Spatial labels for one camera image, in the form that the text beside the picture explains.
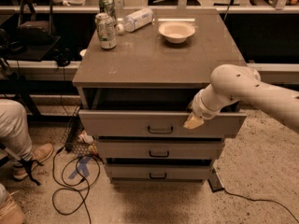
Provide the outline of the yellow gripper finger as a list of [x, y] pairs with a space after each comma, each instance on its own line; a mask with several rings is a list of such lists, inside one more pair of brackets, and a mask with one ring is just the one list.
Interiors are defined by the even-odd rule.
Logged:
[[192, 130], [200, 127], [203, 124], [204, 120], [201, 117], [198, 117], [196, 114], [191, 113], [184, 122], [183, 127]]

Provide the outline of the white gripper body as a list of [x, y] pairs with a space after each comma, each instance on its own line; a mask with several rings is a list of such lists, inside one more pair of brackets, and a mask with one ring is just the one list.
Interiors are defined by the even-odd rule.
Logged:
[[192, 113], [199, 119], [213, 119], [219, 111], [210, 103], [215, 92], [209, 89], [200, 90], [192, 99]]

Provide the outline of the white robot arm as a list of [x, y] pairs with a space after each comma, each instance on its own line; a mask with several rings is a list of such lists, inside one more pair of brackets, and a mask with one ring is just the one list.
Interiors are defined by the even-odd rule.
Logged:
[[238, 101], [253, 105], [299, 133], [299, 92], [264, 83], [255, 69], [232, 64], [213, 70], [210, 84], [193, 97], [184, 127], [195, 129]]

